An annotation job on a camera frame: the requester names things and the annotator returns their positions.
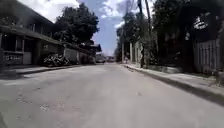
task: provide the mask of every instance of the road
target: road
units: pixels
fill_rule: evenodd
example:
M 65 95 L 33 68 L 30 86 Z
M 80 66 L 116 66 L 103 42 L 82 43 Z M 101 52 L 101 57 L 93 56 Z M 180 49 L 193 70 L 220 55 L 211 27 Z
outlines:
M 115 64 L 0 82 L 8 128 L 224 127 L 223 107 Z

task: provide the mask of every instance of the post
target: post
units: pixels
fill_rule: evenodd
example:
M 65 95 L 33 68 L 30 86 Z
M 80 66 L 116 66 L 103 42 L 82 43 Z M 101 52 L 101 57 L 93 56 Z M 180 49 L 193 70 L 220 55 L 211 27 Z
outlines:
M 124 62 L 124 42 L 122 42 L 122 63 Z
M 141 54 L 142 54 L 142 58 L 141 58 L 141 68 L 144 67 L 145 65 L 145 62 L 144 62 L 144 40 L 142 40 L 144 38 L 144 22 L 143 22 L 143 12 L 142 12 L 142 1 L 141 0 L 138 0 L 138 7 L 139 7 L 139 10 L 140 10 L 140 22 L 141 22 L 141 27 L 140 27 L 140 43 L 142 44 L 142 51 L 141 51 Z
M 148 24 L 149 24 L 149 36 L 151 36 L 151 16 L 150 16 L 150 10 L 149 10 L 149 3 L 148 0 L 145 0 L 145 5 L 146 5 L 146 10 L 147 10 L 147 15 L 148 15 Z
M 2 33 L 0 33 L 0 72 L 2 71 L 3 68 L 3 64 L 4 64 L 4 53 L 3 53 L 3 49 L 2 49 Z
M 133 62 L 133 46 L 132 43 L 130 43 L 130 60 Z

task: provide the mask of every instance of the green foliage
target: green foliage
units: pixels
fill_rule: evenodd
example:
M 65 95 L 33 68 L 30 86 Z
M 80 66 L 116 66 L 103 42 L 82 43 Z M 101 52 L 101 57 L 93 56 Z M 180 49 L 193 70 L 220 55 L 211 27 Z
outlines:
M 78 8 L 66 7 L 55 23 L 55 38 L 69 43 L 82 43 L 99 31 L 98 17 L 82 3 Z

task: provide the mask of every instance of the curb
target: curb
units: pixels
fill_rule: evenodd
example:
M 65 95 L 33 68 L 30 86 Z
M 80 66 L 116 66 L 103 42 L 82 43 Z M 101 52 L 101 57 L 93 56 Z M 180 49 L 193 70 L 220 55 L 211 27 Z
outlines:
M 160 80 L 160 81 L 162 81 L 164 83 L 167 83 L 171 86 L 174 86 L 176 88 L 179 88 L 181 90 L 184 90 L 186 92 L 189 92 L 191 94 L 194 94 L 198 97 L 201 97 L 203 99 L 206 99 L 210 102 L 216 103 L 216 104 L 224 107 L 224 95 L 222 95 L 222 94 L 218 94 L 218 93 L 215 93 L 215 92 L 203 89 L 203 88 L 193 87 L 193 86 L 191 86 L 190 84 L 187 84 L 187 83 L 182 83 L 182 82 L 177 81 L 177 80 L 172 80 L 172 79 L 169 79 L 169 78 L 154 75 L 152 73 L 149 73 L 149 72 L 146 72 L 146 71 L 143 71 L 143 70 L 138 70 L 136 68 L 132 68 L 132 67 L 129 67 L 129 66 L 126 66 L 126 65 L 123 65 L 123 66 L 127 69 L 134 70 L 134 71 L 137 71 L 141 74 L 150 76 L 154 79 Z

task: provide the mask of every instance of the wall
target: wall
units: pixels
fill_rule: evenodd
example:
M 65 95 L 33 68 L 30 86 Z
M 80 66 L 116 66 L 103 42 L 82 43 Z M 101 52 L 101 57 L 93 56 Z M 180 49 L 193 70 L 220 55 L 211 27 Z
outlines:
M 69 49 L 69 48 L 65 48 L 64 49 L 64 56 L 69 59 L 70 61 L 78 61 L 78 52 L 76 50 L 73 49 Z

